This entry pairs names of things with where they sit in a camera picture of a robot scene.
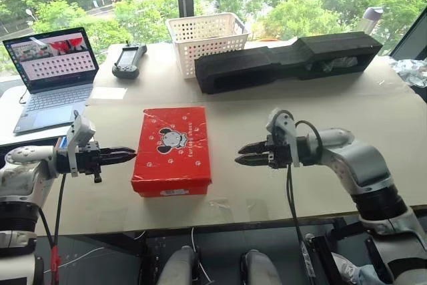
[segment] red strap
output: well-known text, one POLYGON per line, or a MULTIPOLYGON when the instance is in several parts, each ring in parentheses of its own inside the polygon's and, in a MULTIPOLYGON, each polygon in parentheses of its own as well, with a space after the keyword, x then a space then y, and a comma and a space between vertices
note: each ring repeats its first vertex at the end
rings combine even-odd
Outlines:
POLYGON ((61 265, 61 256, 59 256, 58 246, 54 246, 51 249, 51 270, 56 275, 56 282, 59 282, 59 265, 61 265))

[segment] plastic bag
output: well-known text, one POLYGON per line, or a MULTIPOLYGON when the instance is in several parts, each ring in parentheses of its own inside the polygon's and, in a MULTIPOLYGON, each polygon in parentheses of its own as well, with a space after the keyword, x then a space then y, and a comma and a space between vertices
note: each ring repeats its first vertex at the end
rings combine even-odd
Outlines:
POLYGON ((390 66, 409 86, 427 87, 427 61, 394 60, 390 66))

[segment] cartoon mouse logo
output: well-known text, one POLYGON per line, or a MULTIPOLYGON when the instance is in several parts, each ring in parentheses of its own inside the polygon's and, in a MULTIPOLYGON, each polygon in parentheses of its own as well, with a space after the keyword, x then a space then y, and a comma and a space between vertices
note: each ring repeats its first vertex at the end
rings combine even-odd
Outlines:
POLYGON ((186 133, 179 133, 178 131, 173 131, 170 128, 162 128, 159 133, 163 135, 161 137, 163 145, 158 146, 157 150, 162 154, 169 153, 172 148, 185 147, 185 144, 187 143, 186 133))

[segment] cable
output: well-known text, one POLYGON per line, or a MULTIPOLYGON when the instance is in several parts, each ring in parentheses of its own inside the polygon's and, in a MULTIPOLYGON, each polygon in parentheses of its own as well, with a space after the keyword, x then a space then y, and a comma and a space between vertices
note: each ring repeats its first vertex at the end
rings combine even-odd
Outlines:
POLYGON ((49 226, 47 225, 45 214, 43 213, 43 210, 40 207, 39 207, 39 215, 41 217, 41 221, 43 222, 43 226, 45 226, 45 231, 46 231, 47 240, 49 241, 49 246, 52 248, 53 247, 52 234, 49 229, 49 226))
MULTIPOLYGON (((197 251, 195 250, 195 244, 194 244, 194 227, 191 229, 191 243, 193 244, 193 250, 196 253, 197 251)), ((208 283, 206 285, 214 283, 215 281, 211 280, 209 278, 209 276, 207 275, 207 273, 205 271, 205 268, 203 267, 203 265, 201 264, 201 262, 199 262, 199 266, 200 266, 201 271, 203 272, 203 274, 205 274, 205 277, 206 277, 206 279, 208 281, 208 283)))
MULTIPOLYGON (((296 215, 296 210, 295 210, 294 187, 292 185, 291 164, 288 165, 288 172, 286 174, 286 196, 288 198, 289 207, 291 209, 292 219, 294 221, 294 225, 295 225, 295 229, 296 229, 296 234, 297 234, 297 237, 298 237, 298 243, 301 246, 302 244, 305 244, 305 242, 304 242, 304 239, 302 238, 300 223, 298 221, 298 217, 296 215)), ((314 277, 311 277, 310 275, 307 275, 307 277, 308 277, 308 280, 310 281, 311 285, 316 285, 316 280, 314 279, 314 277)))
POLYGON ((141 235, 139 235, 138 237, 135 237, 133 240, 138 240, 138 239, 140 239, 142 236, 144 236, 145 232, 146 232, 146 230, 144 230, 144 231, 141 233, 141 235))
POLYGON ((21 105, 25 105, 27 102, 26 101, 22 101, 22 99, 24 98, 25 94, 27 93, 28 88, 25 89, 24 93, 22 94, 21 98, 19 98, 19 103, 21 105))
MULTIPOLYGON (((86 257, 87 255, 90 255, 90 254, 92 254, 93 252, 96 252, 97 250, 104 250, 104 249, 105 249, 105 247, 95 248, 94 250, 91 250, 91 251, 87 252, 86 254, 84 254, 84 255, 82 255, 82 256, 80 256, 80 257, 77 257, 77 258, 76 258, 76 259, 74 259, 74 260, 71 260, 71 261, 69 261, 69 262, 67 262, 67 263, 64 263, 64 264, 62 264, 62 265, 59 265, 59 266, 58 266, 58 268, 64 267, 64 266, 66 266, 66 265, 70 265, 70 264, 72 264, 72 263, 74 263, 74 262, 76 262, 76 261, 78 261, 78 260, 82 259, 83 257, 86 257)), ((51 270, 45 270, 43 273, 44 273, 44 274, 46 274, 46 273, 49 273, 49 272, 51 272, 51 270)))
POLYGON ((295 128, 297 128, 298 125, 300 125, 301 123, 306 124, 314 132, 314 135, 316 136, 316 139, 318 141, 318 148, 317 148, 318 159, 317 159, 317 161, 320 161, 322 158, 322 154, 323 154, 323 141, 320 137, 319 131, 316 129, 316 127, 314 127, 314 125, 312 123, 310 123, 309 121, 306 121, 306 120, 297 121, 295 123, 295 128))
MULTIPOLYGON (((56 221, 55 221, 55 233, 53 235, 53 247, 52 247, 52 251, 51 251, 51 264, 52 264, 52 262, 54 262, 54 264, 55 263, 58 264, 58 262, 60 262, 59 252, 58 252, 59 221, 61 219, 62 197, 63 197, 63 193, 64 193, 64 185, 65 185, 65 178, 66 177, 67 177, 67 174, 62 174, 61 187, 59 188, 58 207, 57 207, 57 211, 56 211, 56 221)), ((58 285, 59 284, 59 270, 58 270, 58 268, 56 268, 56 270, 52 270, 52 275, 51 275, 52 285, 58 285)))
POLYGON ((62 196, 64 193, 65 177, 67 174, 62 174, 61 187, 59 189, 58 207, 56 210, 55 234, 53 235, 53 243, 58 245, 59 220, 61 218, 62 196))

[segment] table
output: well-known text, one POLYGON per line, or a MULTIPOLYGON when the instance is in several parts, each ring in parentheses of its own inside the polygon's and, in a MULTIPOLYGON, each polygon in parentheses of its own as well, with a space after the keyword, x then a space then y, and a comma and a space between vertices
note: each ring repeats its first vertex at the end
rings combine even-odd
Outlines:
MULTIPOLYGON (((67 134, 68 125, 20 135, 14 134, 13 130, 24 109, 24 105, 19 103, 19 98, 24 93, 25 86, 16 86, 9 88, 0 97, 0 112, 2 114, 0 118, 0 146, 13 145, 25 141, 43 140, 67 134)), ((23 97, 23 101, 26 101, 28 97, 29 94, 26 93, 23 97)))
MULTIPOLYGON (((288 209, 285 171, 249 168, 234 162, 243 145, 265 139, 264 126, 274 107, 318 128, 343 127, 376 146, 394 176, 400 195, 411 206, 427 204, 425 155, 427 106, 377 57, 364 73, 284 80, 218 95, 204 95, 194 79, 181 78, 172 46, 148 46, 135 81, 117 79, 111 65, 121 46, 109 49, 95 86, 126 88, 123 99, 89 98, 85 116, 96 126, 101 147, 136 148, 143 109, 203 105, 213 184, 206 196, 141 198, 130 184, 134 161, 102 168, 103 182, 80 175, 65 184, 61 234, 95 234, 157 228, 206 226, 234 222, 283 220, 288 209)), ((328 168, 294 170, 294 193, 300 217, 322 217, 355 211, 350 196, 328 168)), ((57 180, 44 211, 53 226, 57 180)), ((41 222, 36 232, 44 234, 41 222)))

